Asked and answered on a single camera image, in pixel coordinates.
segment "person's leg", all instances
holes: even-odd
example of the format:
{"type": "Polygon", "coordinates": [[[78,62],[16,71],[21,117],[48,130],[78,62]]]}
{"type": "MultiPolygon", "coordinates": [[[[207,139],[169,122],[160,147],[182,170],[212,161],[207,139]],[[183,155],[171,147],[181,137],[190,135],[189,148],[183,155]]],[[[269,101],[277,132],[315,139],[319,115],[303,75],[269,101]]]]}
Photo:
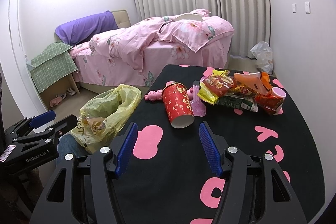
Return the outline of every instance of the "person's leg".
{"type": "Polygon", "coordinates": [[[57,151],[59,153],[59,157],[56,160],[56,165],[58,165],[64,159],[65,155],[69,153],[74,154],[76,157],[90,155],[83,146],[77,143],[71,134],[66,134],[59,139],[57,151]]]}

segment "black table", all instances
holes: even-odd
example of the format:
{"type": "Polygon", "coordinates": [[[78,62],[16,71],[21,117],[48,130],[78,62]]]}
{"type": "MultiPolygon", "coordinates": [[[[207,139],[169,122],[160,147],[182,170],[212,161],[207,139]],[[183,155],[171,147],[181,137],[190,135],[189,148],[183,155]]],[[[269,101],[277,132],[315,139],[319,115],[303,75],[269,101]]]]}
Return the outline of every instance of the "black table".
{"type": "MultiPolygon", "coordinates": [[[[181,82],[190,88],[205,70],[167,65],[150,90],[163,89],[168,81],[181,82]]],[[[205,182],[215,177],[199,140],[202,121],[207,121],[215,134],[224,136],[229,145],[248,155],[261,157],[268,150],[276,155],[275,146],[280,146],[284,156],[279,164],[290,176],[307,221],[320,210],[325,200],[320,157],[308,126],[289,95],[281,115],[269,116],[262,109],[238,115],[233,108],[207,104],[206,116],[195,117],[194,123],[183,129],[170,125],[162,101],[142,100],[121,134],[130,122],[135,122],[139,131],[148,125],[158,125],[163,136],[153,158],[142,160],[132,155],[127,172],[115,182],[126,224],[189,224],[194,219],[214,217],[216,209],[207,207],[200,199],[205,182]],[[256,126],[274,130],[278,138],[271,136],[258,141],[261,133],[255,130],[256,126]]],[[[211,195],[220,197],[221,191],[216,188],[211,195]]]]}

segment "bed headboard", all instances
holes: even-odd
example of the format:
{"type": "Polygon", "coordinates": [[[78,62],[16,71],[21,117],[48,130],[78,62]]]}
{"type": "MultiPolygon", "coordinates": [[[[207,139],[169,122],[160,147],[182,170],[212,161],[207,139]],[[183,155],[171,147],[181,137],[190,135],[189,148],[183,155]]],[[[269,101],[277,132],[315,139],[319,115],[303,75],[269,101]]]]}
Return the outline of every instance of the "bed headboard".
{"type": "Polygon", "coordinates": [[[128,28],[131,26],[131,22],[129,21],[129,17],[126,10],[118,10],[111,12],[119,28],[128,28]]]}

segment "red paper cup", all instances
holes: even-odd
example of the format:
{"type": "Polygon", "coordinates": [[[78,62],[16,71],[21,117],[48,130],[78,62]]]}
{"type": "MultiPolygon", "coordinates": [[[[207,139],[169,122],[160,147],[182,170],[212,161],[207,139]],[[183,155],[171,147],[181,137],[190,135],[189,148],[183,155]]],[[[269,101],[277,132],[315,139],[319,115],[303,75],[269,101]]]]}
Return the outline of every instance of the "red paper cup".
{"type": "Polygon", "coordinates": [[[162,100],[172,127],[185,128],[193,123],[195,117],[184,85],[172,83],[166,86],[162,91],[162,100]]]}

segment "pile of snack wrappers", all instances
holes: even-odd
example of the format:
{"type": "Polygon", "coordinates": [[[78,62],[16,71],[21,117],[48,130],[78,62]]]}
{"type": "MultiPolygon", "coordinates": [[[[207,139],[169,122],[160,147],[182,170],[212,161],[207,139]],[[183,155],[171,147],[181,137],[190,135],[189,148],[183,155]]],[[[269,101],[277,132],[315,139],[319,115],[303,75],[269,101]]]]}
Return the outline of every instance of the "pile of snack wrappers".
{"type": "Polygon", "coordinates": [[[258,105],[270,115],[277,115],[284,98],[272,93],[269,75],[266,72],[250,74],[213,70],[203,77],[198,96],[211,105],[223,105],[240,110],[258,111],[258,105]]]}

